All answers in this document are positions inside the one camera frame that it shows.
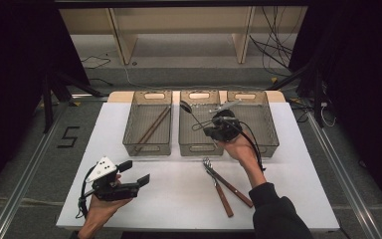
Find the person's left hand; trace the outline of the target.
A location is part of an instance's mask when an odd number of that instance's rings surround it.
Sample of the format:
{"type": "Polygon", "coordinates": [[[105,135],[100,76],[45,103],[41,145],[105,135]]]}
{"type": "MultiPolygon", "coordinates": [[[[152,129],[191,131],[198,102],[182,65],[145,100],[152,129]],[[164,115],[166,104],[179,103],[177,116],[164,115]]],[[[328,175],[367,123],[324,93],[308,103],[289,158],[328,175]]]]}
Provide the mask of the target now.
{"type": "Polygon", "coordinates": [[[130,201],[131,198],[103,201],[93,195],[90,210],[86,217],[86,222],[82,227],[82,231],[99,231],[120,207],[126,205],[130,201]]]}

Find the black metal stand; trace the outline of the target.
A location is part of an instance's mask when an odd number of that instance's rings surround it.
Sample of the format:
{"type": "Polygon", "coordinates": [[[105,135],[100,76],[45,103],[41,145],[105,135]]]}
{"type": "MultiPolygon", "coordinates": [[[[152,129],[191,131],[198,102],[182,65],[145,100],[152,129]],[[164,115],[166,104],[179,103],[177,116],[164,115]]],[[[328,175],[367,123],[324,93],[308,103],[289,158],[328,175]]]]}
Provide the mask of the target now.
{"type": "Polygon", "coordinates": [[[42,95],[45,109],[44,133],[47,133],[51,129],[54,122],[51,94],[54,94],[60,102],[69,102],[73,98],[73,95],[68,90],[68,85],[73,85],[97,98],[107,97],[107,94],[101,93],[92,87],[81,83],[61,71],[51,71],[47,73],[42,80],[42,95]]]}
{"type": "Polygon", "coordinates": [[[268,91],[278,91],[282,87],[290,84],[296,79],[300,79],[297,86],[296,93],[300,97],[307,97],[309,94],[314,98],[314,119],[320,127],[324,127],[323,119],[321,116],[322,110],[322,75],[318,66],[315,63],[308,63],[304,67],[300,68],[290,76],[284,78],[282,81],[273,84],[268,87],[268,91]]]}

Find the grey translucent plastic bin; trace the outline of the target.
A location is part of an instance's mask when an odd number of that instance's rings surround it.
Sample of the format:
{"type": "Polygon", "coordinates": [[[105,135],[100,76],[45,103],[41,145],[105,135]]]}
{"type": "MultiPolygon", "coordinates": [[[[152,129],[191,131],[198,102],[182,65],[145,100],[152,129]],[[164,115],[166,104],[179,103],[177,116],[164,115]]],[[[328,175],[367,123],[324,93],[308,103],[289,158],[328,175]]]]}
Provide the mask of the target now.
{"type": "Polygon", "coordinates": [[[227,91],[227,101],[239,101],[230,110],[247,124],[258,143],[262,158],[272,157],[280,142],[266,92],[227,91]]]}
{"type": "MultiPolygon", "coordinates": [[[[188,90],[180,92],[180,101],[192,107],[194,116],[200,121],[211,120],[214,110],[220,105],[219,92],[216,90],[188,90]]],[[[222,155],[223,149],[217,147],[210,136],[206,136],[203,128],[193,130],[196,121],[182,109],[179,113],[179,146],[182,156],[222,155]]]]}
{"type": "Polygon", "coordinates": [[[135,92],[122,143],[130,156],[171,154],[172,92],[135,92]]]}

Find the light wooden desk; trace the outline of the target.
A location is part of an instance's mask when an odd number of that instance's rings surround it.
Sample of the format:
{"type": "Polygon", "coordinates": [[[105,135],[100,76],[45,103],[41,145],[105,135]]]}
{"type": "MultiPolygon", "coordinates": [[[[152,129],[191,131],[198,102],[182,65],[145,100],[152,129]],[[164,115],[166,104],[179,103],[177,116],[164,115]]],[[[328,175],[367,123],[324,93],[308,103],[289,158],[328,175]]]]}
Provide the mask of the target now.
{"type": "Polygon", "coordinates": [[[268,7],[162,7],[62,9],[72,35],[111,35],[127,65],[140,34],[229,34],[237,61],[246,60],[250,35],[277,26],[280,34],[299,31],[305,6],[268,7]]]}

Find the black curtain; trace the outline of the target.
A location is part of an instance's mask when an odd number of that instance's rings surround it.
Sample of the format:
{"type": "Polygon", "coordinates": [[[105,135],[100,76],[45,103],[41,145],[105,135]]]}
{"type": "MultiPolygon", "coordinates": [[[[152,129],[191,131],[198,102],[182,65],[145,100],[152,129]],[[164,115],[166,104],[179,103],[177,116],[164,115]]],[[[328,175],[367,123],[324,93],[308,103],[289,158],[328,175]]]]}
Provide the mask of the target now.
{"type": "Polygon", "coordinates": [[[89,79],[52,0],[0,0],[0,172],[12,156],[42,96],[47,74],[89,79]]]}
{"type": "Polygon", "coordinates": [[[334,24],[341,35],[321,58],[326,95],[382,191],[382,0],[308,0],[289,67],[307,64],[334,24]]]}

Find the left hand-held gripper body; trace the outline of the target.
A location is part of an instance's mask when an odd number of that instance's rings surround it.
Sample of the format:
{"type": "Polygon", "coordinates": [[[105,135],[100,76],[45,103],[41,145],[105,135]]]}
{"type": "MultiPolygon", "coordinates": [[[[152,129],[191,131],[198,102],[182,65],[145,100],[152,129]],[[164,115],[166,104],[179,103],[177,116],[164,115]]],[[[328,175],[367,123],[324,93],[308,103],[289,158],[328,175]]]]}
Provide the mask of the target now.
{"type": "Polygon", "coordinates": [[[93,194],[103,201],[136,197],[139,184],[137,182],[118,184],[116,179],[119,173],[117,166],[118,164],[114,164],[107,156],[102,157],[86,176],[85,183],[90,183],[92,189],[85,194],[85,197],[93,194]]]}

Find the aluminium floor rail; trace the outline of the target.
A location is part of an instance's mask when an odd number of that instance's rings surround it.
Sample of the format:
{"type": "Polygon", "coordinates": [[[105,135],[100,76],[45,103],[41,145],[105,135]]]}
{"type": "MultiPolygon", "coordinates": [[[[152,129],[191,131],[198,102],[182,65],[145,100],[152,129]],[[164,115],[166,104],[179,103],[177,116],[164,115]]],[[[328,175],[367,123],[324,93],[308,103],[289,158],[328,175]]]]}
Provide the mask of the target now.
{"type": "Polygon", "coordinates": [[[329,162],[345,197],[347,198],[364,234],[366,235],[366,238],[382,239],[382,233],[373,217],[373,214],[355,187],[349,173],[344,168],[344,165],[342,164],[340,157],[325,130],[317,124],[312,114],[308,114],[307,117],[309,124],[326,155],[327,161],[329,162]]]}
{"type": "Polygon", "coordinates": [[[22,174],[16,180],[15,186],[10,190],[11,194],[8,198],[3,199],[2,210],[0,211],[0,239],[3,239],[13,218],[22,203],[22,200],[41,164],[50,142],[55,135],[55,131],[59,126],[59,121],[67,108],[68,103],[59,103],[56,106],[54,122],[41,134],[37,141],[34,152],[28,158],[28,163],[23,167],[22,174]]]}

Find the person's right hand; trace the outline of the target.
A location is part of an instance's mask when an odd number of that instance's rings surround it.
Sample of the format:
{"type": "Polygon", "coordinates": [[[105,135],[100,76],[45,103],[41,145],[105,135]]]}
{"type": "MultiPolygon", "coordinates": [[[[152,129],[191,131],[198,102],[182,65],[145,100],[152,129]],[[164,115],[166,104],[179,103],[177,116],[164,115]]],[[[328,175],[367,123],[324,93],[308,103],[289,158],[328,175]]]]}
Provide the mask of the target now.
{"type": "Polygon", "coordinates": [[[237,159],[248,174],[263,174],[258,165],[256,153],[245,134],[240,134],[232,141],[219,141],[218,144],[223,147],[232,158],[237,159]]]}

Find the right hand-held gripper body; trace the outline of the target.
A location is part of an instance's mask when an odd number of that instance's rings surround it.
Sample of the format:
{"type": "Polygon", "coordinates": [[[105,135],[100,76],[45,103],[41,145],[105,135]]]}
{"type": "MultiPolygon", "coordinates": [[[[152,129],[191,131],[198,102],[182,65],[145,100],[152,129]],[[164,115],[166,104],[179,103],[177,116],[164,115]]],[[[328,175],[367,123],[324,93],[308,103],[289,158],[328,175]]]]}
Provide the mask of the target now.
{"type": "Polygon", "coordinates": [[[237,137],[242,131],[239,120],[230,110],[230,107],[235,106],[239,101],[227,102],[214,110],[215,115],[212,117],[213,134],[212,139],[218,141],[230,141],[237,137]]]}

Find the white table sheet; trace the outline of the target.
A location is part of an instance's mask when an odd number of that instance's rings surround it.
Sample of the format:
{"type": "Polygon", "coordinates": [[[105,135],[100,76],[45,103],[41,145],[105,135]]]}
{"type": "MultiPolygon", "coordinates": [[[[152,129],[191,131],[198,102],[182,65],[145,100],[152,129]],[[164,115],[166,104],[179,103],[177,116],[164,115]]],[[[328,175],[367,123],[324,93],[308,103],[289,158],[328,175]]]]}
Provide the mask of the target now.
{"type": "MultiPolygon", "coordinates": [[[[83,160],[57,221],[74,230],[83,225],[78,200],[86,173],[102,157],[114,163],[129,159],[123,133],[130,106],[105,103],[83,160]]],[[[287,103],[271,105],[280,145],[264,160],[265,176],[280,196],[288,197],[297,214],[313,232],[335,231],[339,225],[308,154],[293,113],[287,103]]],[[[132,231],[250,231],[253,209],[232,192],[226,194],[234,215],[227,216],[211,176],[199,156],[183,157],[177,143],[168,156],[137,157],[124,172],[124,183],[148,175],[150,181],[136,198],[107,222],[107,227],[132,231]]]]}

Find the wooden-handled metal fork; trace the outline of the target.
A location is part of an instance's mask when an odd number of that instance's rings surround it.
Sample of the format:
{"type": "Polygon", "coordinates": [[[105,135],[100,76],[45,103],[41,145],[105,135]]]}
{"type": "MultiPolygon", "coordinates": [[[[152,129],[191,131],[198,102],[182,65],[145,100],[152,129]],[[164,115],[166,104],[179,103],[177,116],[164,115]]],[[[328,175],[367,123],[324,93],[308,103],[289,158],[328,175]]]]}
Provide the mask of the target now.
{"type": "Polygon", "coordinates": [[[253,202],[245,196],[241,191],[239,191],[236,187],[234,187],[231,183],[229,183],[225,178],[223,178],[218,172],[216,172],[211,166],[209,169],[217,178],[218,183],[223,183],[235,196],[237,196],[242,202],[244,202],[249,208],[253,207],[253,202]]]}
{"type": "Polygon", "coordinates": [[[223,192],[223,189],[219,185],[218,180],[215,177],[215,175],[209,170],[211,168],[211,166],[212,166],[210,159],[208,157],[204,157],[202,161],[203,161],[203,165],[205,167],[206,172],[212,177],[214,186],[215,186],[215,188],[217,190],[218,196],[219,196],[219,198],[220,198],[220,200],[222,202],[222,205],[223,205],[223,207],[225,209],[225,212],[226,212],[227,216],[229,218],[233,217],[234,216],[234,212],[233,212],[233,210],[232,210],[232,208],[231,208],[231,206],[230,206],[230,204],[229,204],[229,202],[228,202],[228,200],[227,200],[227,198],[226,198],[226,196],[225,196],[225,194],[223,192]]]}

